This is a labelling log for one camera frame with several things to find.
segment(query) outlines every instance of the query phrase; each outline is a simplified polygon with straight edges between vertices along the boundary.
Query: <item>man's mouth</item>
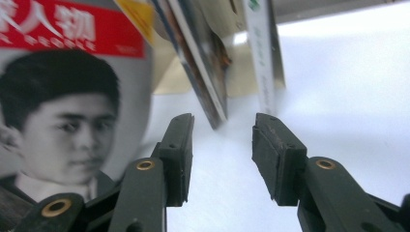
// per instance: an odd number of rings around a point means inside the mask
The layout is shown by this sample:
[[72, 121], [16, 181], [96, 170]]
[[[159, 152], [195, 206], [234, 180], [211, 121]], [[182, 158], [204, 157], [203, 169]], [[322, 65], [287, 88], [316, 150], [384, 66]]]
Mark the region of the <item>man's mouth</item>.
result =
[[85, 165], [85, 166], [97, 166], [102, 164], [102, 159], [84, 159], [84, 160], [74, 160], [72, 165]]

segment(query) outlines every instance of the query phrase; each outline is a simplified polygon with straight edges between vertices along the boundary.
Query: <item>man's ear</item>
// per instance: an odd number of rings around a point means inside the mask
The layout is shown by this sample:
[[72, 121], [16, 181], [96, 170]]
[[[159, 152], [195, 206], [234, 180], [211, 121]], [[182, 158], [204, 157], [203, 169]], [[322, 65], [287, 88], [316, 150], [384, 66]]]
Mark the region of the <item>man's ear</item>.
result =
[[21, 144], [21, 134], [16, 128], [9, 128], [0, 124], [0, 145], [7, 151], [18, 154]]

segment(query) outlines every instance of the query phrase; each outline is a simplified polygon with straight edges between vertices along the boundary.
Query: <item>man's nose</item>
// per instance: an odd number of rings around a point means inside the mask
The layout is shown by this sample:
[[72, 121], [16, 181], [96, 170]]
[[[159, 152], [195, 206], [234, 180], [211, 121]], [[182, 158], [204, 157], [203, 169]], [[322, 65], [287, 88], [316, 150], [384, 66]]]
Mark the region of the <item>man's nose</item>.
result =
[[99, 146], [99, 139], [96, 130], [89, 125], [84, 125], [78, 132], [76, 139], [78, 148], [83, 150], [94, 150]]

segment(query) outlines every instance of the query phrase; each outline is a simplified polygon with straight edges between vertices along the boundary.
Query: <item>book spine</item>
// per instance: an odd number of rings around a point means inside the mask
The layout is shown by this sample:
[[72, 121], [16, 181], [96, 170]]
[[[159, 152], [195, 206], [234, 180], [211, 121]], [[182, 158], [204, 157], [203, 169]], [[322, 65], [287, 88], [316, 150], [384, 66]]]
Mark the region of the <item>book spine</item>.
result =
[[271, 42], [269, 0], [243, 0], [255, 78], [258, 85], [260, 112], [275, 115], [275, 75]]

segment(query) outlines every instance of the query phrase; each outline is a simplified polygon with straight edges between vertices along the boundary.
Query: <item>white surface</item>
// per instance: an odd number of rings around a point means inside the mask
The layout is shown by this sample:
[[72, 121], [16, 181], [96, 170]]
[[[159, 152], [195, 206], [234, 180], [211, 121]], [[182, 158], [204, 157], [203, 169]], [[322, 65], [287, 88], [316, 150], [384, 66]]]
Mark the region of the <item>white surface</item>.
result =
[[[287, 87], [277, 116], [309, 157], [339, 161], [365, 191], [396, 205], [410, 193], [409, 12], [404, 2], [279, 27]], [[188, 112], [195, 117], [189, 202], [168, 208], [168, 231], [301, 231], [296, 208], [270, 200], [251, 160], [256, 95], [229, 99], [218, 130], [193, 91], [154, 96], [143, 156], [173, 117]]]

